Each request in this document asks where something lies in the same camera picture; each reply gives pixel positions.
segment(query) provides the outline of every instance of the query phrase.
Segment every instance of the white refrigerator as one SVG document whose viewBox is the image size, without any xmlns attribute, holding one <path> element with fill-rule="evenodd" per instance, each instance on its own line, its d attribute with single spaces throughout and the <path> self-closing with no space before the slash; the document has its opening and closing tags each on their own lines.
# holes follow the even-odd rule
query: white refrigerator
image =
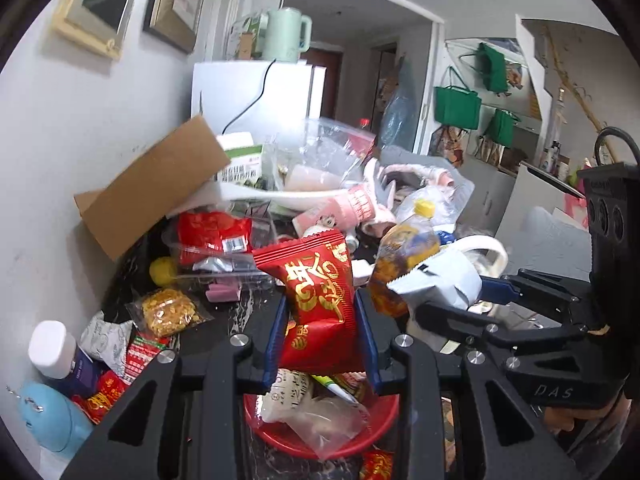
<svg viewBox="0 0 640 480">
<path fill-rule="evenodd" d="M 202 114 L 217 135 L 249 104 L 264 94 L 226 128 L 225 133 L 251 132 L 255 142 L 272 136 L 296 137 L 305 118 L 317 119 L 324 88 L 323 67 L 268 61 L 196 63 L 191 115 Z"/>
</svg>

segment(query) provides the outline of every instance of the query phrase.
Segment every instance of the mint green kettle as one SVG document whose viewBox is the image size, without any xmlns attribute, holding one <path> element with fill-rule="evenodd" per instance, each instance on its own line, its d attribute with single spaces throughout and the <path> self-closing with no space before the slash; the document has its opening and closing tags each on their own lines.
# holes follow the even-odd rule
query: mint green kettle
<svg viewBox="0 0 640 480">
<path fill-rule="evenodd" d="M 297 9 L 270 10 L 262 59 L 297 63 L 300 53 L 309 50 L 311 25 L 311 18 Z"/>
</svg>

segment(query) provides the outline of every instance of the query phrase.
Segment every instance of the hanging bag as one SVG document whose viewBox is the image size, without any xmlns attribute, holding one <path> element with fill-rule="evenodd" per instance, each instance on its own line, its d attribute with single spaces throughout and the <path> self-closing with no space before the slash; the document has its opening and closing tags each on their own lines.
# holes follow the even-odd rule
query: hanging bag
<svg viewBox="0 0 640 480">
<path fill-rule="evenodd" d="M 484 135 L 507 148 L 513 142 L 513 125 L 520 122 L 520 118 L 507 110 L 497 108 Z"/>
<path fill-rule="evenodd" d="M 475 70 L 482 77 L 484 87 L 489 92 L 497 94 L 505 93 L 508 90 L 507 83 L 507 62 L 503 54 L 491 48 L 486 43 L 480 43 L 478 50 L 473 54 L 463 54 L 458 59 L 468 56 L 476 56 L 479 68 L 464 62 L 469 68 Z"/>
<path fill-rule="evenodd" d="M 478 92 L 470 89 L 460 74 L 453 67 L 447 70 L 450 78 L 450 85 L 447 87 L 436 86 L 435 99 L 435 119 L 445 126 L 456 126 L 465 130 L 475 130 L 480 122 L 480 105 L 482 100 L 478 97 Z M 455 74 L 464 88 L 453 84 Z"/>
</svg>

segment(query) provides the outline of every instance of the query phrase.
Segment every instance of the wooden stick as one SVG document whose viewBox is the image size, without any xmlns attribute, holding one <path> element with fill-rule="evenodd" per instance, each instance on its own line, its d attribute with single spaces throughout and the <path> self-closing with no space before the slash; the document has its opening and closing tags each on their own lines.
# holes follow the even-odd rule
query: wooden stick
<svg viewBox="0 0 640 480">
<path fill-rule="evenodd" d="M 562 82 L 562 86 L 564 86 L 569 92 L 571 92 L 575 100 L 578 101 L 580 108 L 582 108 L 582 111 L 587 116 L 587 119 L 591 121 L 591 124 L 593 124 L 593 127 L 596 129 L 596 133 L 599 134 L 603 128 L 602 123 L 593 114 L 593 112 L 591 111 L 591 109 L 589 108 L 585 100 L 580 95 L 580 92 L 578 92 L 578 89 L 576 88 L 575 84 L 571 82 L 571 79 L 569 78 L 569 74 L 567 73 L 567 71 L 562 68 L 562 64 L 560 62 L 560 56 L 558 54 L 558 50 L 556 49 L 556 44 L 554 43 L 554 39 L 551 36 L 551 31 L 546 25 L 544 26 L 543 32 L 546 38 L 549 40 L 549 45 L 551 46 L 551 54 L 554 57 L 554 69 L 556 70 L 556 73 L 558 74 L 558 77 Z M 617 162 L 618 158 L 616 157 L 613 151 L 613 148 L 611 147 L 607 139 L 604 140 L 604 145 L 609 150 L 609 153 L 611 155 L 611 159 L 613 160 L 613 162 Z"/>
</svg>

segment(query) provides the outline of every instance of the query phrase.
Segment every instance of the black cable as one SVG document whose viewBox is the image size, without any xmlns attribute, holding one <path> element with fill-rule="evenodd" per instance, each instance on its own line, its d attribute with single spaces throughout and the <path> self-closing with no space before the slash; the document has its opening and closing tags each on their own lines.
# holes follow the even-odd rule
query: black cable
<svg viewBox="0 0 640 480">
<path fill-rule="evenodd" d="M 269 69 L 273 66 L 273 64 L 276 62 L 276 60 L 274 59 L 273 61 L 271 61 L 271 63 L 269 64 L 269 66 L 267 67 L 267 70 L 265 70 L 264 72 L 264 77 L 262 78 L 262 92 L 260 92 L 260 95 L 258 95 L 257 99 L 255 101 L 253 101 L 250 105 L 248 105 L 247 108 L 245 108 L 244 110 L 242 110 L 238 115 L 236 115 L 233 119 L 231 119 L 229 121 L 229 123 L 224 127 L 224 129 L 222 130 L 222 133 L 220 135 L 224 135 L 226 132 L 226 129 L 231 126 L 233 123 L 235 123 L 240 117 L 242 117 L 245 113 L 247 113 L 247 111 L 249 110 L 249 108 L 251 108 L 253 105 L 255 105 L 260 99 L 261 97 L 264 95 L 264 89 L 267 85 L 267 74 L 269 73 Z"/>
<path fill-rule="evenodd" d="M 617 137 L 619 139 L 624 140 L 626 142 L 626 145 L 631 149 L 631 152 L 634 154 L 634 158 L 636 159 L 636 164 L 640 166 L 640 150 L 638 149 L 638 145 L 636 144 L 636 142 L 632 139 L 632 137 L 626 131 L 621 130 L 620 128 L 615 128 L 613 126 L 607 126 L 606 128 L 604 128 L 598 134 L 598 138 L 596 139 L 596 143 L 593 147 L 593 156 L 595 157 L 596 163 L 598 166 L 601 165 L 600 147 L 602 146 L 602 143 L 604 142 L 605 137 L 608 137 L 608 136 Z"/>
</svg>

